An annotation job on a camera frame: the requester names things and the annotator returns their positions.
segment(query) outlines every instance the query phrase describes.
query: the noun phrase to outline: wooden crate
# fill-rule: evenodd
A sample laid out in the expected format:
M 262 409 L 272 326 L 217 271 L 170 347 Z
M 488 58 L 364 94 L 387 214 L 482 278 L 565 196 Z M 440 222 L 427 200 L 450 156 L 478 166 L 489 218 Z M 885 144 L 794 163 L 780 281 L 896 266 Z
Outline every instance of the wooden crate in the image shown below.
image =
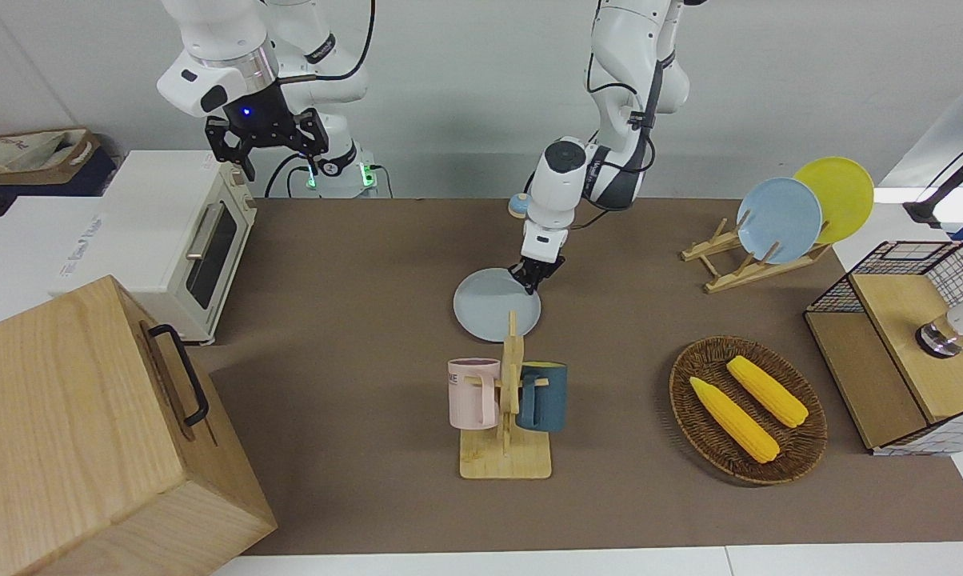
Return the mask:
M 111 277 L 0 323 L 0 575 L 203 575 L 274 529 L 208 375 Z
M 850 285 L 865 311 L 805 318 L 863 444 L 874 453 L 957 451 L 963 353 L 933 358 L 914 340 L 917 328 L 946 313 L 945 300 L 916 274 L 851 274 Z

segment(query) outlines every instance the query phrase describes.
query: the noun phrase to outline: mug handle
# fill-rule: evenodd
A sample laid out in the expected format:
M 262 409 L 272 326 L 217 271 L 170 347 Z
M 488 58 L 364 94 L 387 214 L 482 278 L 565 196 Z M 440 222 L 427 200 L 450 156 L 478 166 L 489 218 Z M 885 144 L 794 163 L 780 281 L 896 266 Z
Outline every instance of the mug handle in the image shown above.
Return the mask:
M 491 375 L 482 374 L 481 378 L 481 424 L 496 423 L 496 409 L 489 400 L 496 398 L 496 380 Z
M 537 426 L 535 407 L 535 382 L 537 375 L 525 374 L 521 377 L 521 420 L 528 426 Z

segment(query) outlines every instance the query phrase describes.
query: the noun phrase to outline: woven tray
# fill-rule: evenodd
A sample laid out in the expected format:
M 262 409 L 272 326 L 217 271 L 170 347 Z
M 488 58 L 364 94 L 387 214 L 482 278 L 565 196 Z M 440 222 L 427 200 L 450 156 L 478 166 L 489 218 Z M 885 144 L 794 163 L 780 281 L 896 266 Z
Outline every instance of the woven tray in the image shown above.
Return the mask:
M 727 372 L 726 363 L 741 354 L 784 384 L 808 408 L 808 418 L 789 429 L 763 408 Z M 691 389 L 690 376 L 698 376 L 727 393 L 777 444 L 781 454 L 773 462 L 755 462 L 716 423 Z M 705 459 L 724 473 L 756 485 L 791 482 L 809 473 L 826 448 L 826 416 L 815 391 L 804 376 L 779 354 L 761 344 L 734 336 L 714 336 L 687 347 L 670 371 L 670 405 L 687 440 Z

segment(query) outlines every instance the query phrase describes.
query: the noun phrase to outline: corn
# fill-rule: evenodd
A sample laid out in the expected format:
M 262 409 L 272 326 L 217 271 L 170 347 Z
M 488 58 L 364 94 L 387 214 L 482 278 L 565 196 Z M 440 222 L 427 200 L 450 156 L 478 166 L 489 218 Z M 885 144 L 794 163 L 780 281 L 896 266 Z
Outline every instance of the corn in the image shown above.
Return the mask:
M 773 462 L 777 455 L 781 453 L 781 446 L 773 437 L 766 433 L 766 430 L 759 426 L 758 422 L 752 419 L 741 406 L 734 404 L 733 400 L 718 387 L 709 384 L 700 378 L 691 377 L 691 387 L 698 396 L 698 401 L 709 410 L 723 430 L 730 434 L 731 438 L 755 458 L 755 462 L 766 464 Z
M 748 358 L 734 357 L 727 363 L 727 371 L 759 401 L 759 404 L 763 405 L 763 408 L 769 410 L 773 416 L 777 416 L 777 420 L 789 429 L 800 426 L 808 417 L 808 409 L 784 387 L 784 384 L 777 382 L 773 376 L 753 364 Z

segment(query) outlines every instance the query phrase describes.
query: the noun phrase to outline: oven handle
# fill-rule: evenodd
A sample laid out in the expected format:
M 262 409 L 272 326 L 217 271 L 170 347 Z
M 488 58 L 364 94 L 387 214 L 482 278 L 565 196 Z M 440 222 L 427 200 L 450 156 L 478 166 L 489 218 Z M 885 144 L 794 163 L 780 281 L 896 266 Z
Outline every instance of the oven handle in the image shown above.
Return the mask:
M 186 377 L 189 377 L 190 386 L 193 387 L 194 397 L 197 399 L 197 411 L 182 419 L 182 423 L 193 427 L 194 424 L 200 422 L 208 415 L 208 398 L 204 396 L 201 380 L 197 377 L 197 371 L 194 370 L 193 363 L 190 363 L 190 356 L 186 353 L 185 347 L 182 347 L 182 338 L 179 337 L 179 333 L 175 331 L 175 328 L 172 328 L 171 325 L 168 324 L 159 324 L 149 329 L 148 334 L 151 335 L 152 338 L 157 338 L 163 334 L 168 334 L 172 337 L 175 350 L 179 353 L 179 360 L 182 360 L 182 368 L 186 370 Z
M 194 240 L 190 242 L 190 248 L 186 249 L 186 259 L 203 260 L 211 246 L 211 239 L 215 236 L 215 229 L 222 220 L 223 213 L 226 212 L 226 204 L 208 204 L 204 208 L 204 215 L 201 216 L 201 225 L 197 227 Z

